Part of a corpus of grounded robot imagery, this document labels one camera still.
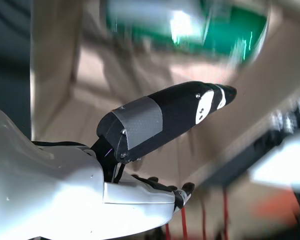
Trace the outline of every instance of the red string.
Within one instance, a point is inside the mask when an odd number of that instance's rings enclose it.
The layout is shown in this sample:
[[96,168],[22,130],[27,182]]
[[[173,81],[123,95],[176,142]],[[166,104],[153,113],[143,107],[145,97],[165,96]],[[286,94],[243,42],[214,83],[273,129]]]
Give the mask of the red string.
[[165,225],[165,240],[170,240],[170,230],[168,223]]
[[207,233],[206,233],[206,209],[205,206],[202,204],[202,236],[203,240],[207,240]]
[[188,240],[187,223],[186,223],[186,210],[185,210],[184,207],[181,209],[181,215],[182,215],[183,240]]
[[223,213],[224,213],[224,240],[228,240],[228,196],[226,190],[223,191]]

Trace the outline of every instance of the orange object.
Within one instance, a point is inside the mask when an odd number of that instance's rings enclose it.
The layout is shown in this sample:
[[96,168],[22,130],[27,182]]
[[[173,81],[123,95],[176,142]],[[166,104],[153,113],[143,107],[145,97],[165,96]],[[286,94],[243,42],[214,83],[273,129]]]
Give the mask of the orange object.
[[300,206],[292,190],[282,190],[281,193],[259,202],[252,212],[257,217],[278,219],[288,225],[295,225],[295,215],[300,213]]

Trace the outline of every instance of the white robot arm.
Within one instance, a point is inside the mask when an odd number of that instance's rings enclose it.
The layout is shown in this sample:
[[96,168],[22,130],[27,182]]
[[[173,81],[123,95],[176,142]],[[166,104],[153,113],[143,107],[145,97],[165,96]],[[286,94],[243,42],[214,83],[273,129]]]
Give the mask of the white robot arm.
[[[235,95],[234,88],[202,82],[167,88],[107,114],[91,148],[31,142],[0,111],[0,240],[112,239],[168,223],[194,185],[175,190],[131,176],[124,165],[186,132]],[[173,123],[183,111],[185,117]]]

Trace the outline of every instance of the wall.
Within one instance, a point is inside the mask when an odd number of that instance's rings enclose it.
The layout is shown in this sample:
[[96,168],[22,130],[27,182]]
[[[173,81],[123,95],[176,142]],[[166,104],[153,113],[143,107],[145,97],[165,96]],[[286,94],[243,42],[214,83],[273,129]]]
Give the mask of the wall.
[[36,139],[68,99],[82,0],[35,0],[32,7],[31,119]]
[[0,0],[0,109],[28,138],[30,0]]

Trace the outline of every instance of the white light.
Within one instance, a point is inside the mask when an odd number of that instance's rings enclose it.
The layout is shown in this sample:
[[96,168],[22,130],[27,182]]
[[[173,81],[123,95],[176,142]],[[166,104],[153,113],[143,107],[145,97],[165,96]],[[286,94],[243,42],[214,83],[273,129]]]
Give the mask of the white light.
[[170,20],[171,35],[174,43],[179,43],[180,37],[201,35],[201,31],[196,27],[191,16],[183,11],[174,11]]
[[250,178],[254,182],[300,191],[300,141],[278,148],[249,171]]

